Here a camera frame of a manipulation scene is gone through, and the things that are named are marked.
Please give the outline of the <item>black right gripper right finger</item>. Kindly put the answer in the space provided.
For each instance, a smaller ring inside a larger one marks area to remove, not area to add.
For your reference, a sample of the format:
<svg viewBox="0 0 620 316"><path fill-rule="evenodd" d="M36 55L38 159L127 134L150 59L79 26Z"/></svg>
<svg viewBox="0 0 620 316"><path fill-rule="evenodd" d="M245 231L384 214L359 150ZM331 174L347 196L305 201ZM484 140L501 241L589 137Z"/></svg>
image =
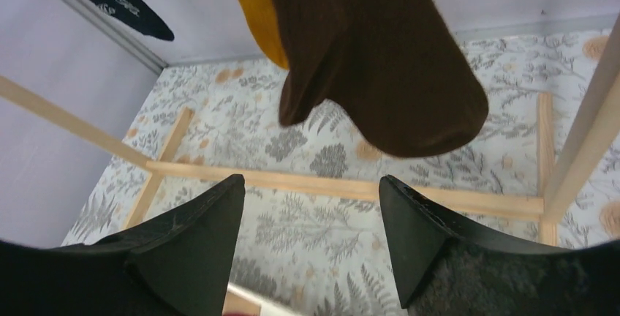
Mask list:
<svg viewBox="0 0 620 316"><path fill-rule="evenodd" d="M617 315L619 242L564 249L502 233L393 176L379 203L410 315Z"/></svg>

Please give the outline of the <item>white plastic basket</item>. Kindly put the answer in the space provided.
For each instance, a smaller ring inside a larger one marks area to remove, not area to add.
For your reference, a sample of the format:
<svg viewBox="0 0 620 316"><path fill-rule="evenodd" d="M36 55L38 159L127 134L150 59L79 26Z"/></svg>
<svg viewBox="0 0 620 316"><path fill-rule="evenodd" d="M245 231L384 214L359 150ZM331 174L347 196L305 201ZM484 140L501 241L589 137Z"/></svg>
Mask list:
<svg viewBox="0 0 620 316"><path fill-rule="evenodd" d="M229 283L223 315L301 316L301 313L249 289Z"/></svg>

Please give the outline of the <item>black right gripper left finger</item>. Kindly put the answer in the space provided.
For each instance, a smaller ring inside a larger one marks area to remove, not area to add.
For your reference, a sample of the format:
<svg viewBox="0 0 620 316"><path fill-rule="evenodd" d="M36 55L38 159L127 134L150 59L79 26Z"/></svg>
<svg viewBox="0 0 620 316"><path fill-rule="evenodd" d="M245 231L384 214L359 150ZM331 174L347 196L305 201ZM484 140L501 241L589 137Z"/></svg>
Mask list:
<svg viewBox="0 0 620 316"><path fill-rule="evenodd" d="M244 197L244 178L234 174L94 244L2 242L1 313L220 315Z"/></svg>

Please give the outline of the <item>dark brown sock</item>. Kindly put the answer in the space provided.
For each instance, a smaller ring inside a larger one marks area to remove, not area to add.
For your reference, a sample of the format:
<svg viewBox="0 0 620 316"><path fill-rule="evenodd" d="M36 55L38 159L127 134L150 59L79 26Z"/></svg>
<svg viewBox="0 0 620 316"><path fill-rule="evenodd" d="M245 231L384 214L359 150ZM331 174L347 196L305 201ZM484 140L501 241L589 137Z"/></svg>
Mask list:
<svg viewBox="0 0 620 316"><path fill-rule="evenodd" d="M432 157L474 140L488 98L433 0L273 0L289 72L279 122L341 106L386 154Z"/></svg>

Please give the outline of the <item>wooden clothes rack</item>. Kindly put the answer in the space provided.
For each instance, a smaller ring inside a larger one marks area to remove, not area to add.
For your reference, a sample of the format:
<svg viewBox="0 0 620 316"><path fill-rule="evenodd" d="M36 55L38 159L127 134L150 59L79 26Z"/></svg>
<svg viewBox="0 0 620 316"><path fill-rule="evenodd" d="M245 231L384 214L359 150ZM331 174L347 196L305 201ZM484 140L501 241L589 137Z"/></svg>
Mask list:
<svg viewBox="0 0 620 316"><path fill-rule="evenodd" d="M73 135L122 158L149 173L139 195L126 216L123 229L139 225L145 219L159 186L166 176L196 178L206 181L221 181L232 175L242 175L250 186L301 192L310 195L326 195L366 202L379 199L377 181L359 181L342 178L302 176L291 173L277 173L261 170L223 168L190 163L174 162L181 141L192 122L194 111L183 108L166 138L157 159L152 159L138 150L107 134L102 129L59 107L40 95L22 87L6 77L1 78L1 98L71 132ZM469 214L482 214L523 221L537 222L538 239L547 246L558 244L558 219L551 210L563 208L557 199L551 197L551 178L559 170L556 164L553 138L553 97L542 92L537 97L537 196L500 195L470 190L439 189L421 187L424 195L436 202Z"/></svg>

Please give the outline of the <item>mustard yellow striped sock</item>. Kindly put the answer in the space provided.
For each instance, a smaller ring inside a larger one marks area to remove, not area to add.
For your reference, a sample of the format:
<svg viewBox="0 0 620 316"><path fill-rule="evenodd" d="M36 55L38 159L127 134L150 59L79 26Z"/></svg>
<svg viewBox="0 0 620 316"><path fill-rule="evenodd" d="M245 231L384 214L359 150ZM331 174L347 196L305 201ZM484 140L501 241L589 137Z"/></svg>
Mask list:
<svg viewBox="0 0 620 316"><path fill-rule="evenodd" d="M260 50L276 66L288 69L272 0L238 0L247 26Z"/></svg>

